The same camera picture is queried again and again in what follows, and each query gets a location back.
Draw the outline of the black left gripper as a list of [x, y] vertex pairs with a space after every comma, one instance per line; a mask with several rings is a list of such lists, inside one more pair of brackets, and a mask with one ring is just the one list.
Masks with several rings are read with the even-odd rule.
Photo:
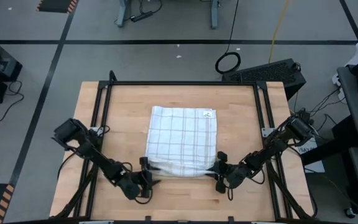
[[[123, 191], [124, 195], [129, 200], [135, 200], [135, 198], [140, 194], [142, 198], [151, 198], [153, 194], [153, 186], [157, 185], [160, 180], [154, 179], [152, 171], [159, 170], [159, 168], [153, 167], [149, 163], [148, 157], [140, 157], [140, 172], [124, 172], [122, 171], [119, 174], [119, 177], [116, 180], [116, 185]], [[143, 177], [145, 185], [140, 189], [140, 175]]]

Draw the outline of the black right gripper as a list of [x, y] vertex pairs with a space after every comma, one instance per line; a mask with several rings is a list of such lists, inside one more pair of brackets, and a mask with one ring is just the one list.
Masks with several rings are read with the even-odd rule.
[[[227, 154], [218, 151], [217, 160], [214, 162], [212, 168], [208, 169], [215, 173], [225, 173], [226, 180], [230, 189], [235, 189], [243, 183], [244, 179], [251, 175], [251, 170], [244, 164], [227, 164]], [[224, 184], [224, 177], [219, 174], [208, 174], [208, 177], [212, 177], [216, 181], [215, 189], [220, 194], [226, 192], [226, 185]]]

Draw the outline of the white checked towel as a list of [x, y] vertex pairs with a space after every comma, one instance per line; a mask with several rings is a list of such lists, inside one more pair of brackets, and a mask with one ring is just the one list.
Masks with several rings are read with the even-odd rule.
[[216, 110], [153, 106], [145, 157], [162, 175], [210, 174], [216, 161], [217, 132]]

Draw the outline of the white paper sheet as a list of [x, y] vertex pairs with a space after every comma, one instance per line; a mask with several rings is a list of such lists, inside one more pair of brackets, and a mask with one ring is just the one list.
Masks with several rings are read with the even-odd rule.
[[314, 152], [316, 148], [318, 148], [318, 144], [315, 138], [311, 138], [303, 145], [297, 147], [298, 152], [301, 154], [302, 164], [306, 168], [306, 173], [326, 172], [322, 160], [318, 160], [319, 154]]

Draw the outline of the black computer tower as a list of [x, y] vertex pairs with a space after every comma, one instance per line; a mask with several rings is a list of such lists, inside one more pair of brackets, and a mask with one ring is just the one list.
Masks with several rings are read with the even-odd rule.
[[224, 74], [228, 82], [282, 82], [287, 100], [306, 83], [298, 62], [292, 58]]

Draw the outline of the grey desk leg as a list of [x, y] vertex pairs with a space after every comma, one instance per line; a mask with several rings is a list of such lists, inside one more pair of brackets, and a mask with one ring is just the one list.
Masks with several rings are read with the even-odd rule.
[[119, 12], [115, 24], [122, 28], [125, 21], [131, 16], [131, 1], [132, 0], [119, 0]]
[[216, 29], [218, 27], [218, 8], [219, 0], [211, 0], [211, 28]]

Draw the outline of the black power strip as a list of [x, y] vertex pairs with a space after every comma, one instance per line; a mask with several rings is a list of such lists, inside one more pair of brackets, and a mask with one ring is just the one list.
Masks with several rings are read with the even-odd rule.
[[149, 12], [144, 12], [144, 13], [141, 13], [140, 15], [138, 16], [131, 16], [130, 17], [130, 20], [132, 22], [137, 22], [137, 21], [141, 21], [142, 19], [146, 19], [150, 16], [152, 16], [154, 13], [152, 11], [149, 11]]

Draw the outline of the black metal rig frame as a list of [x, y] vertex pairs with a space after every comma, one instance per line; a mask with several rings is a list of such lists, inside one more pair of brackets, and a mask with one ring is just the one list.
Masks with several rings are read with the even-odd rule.
[[[74, 117], [86, 126], [107, 124], [102, 151], [109, 157], [128, 161], [139, 168], [144, 154], [151, 109], [154, 105], [184, 108], [213, 108], [218, 113], [218, 149], [235, 163], [262, 147], [265, 124], [279, 124], [290, 114], [282, 83], [223, 82], [105, 82], [81, 84]], [[50, 211], [50, 224], [78, 224], [87, 221], [120, 223], [312, 223], [313, 205], [301, 159], [292, 150], [282, 154], [275, 169], [286, 179], [289, 192], [305, 212], [297, 215], [289, 201], [267, 177], [264, 184], [249, 180], [234, 192], [234, 199], [215, 191], [212, 178], [164, 178], [147, 205], [123, 196], [103, 176], [95, 178], [85, 190], [80, 211], [67, 218], [58, 217], [87, 173], [80, 158], [70, 158], [62, 169]]]

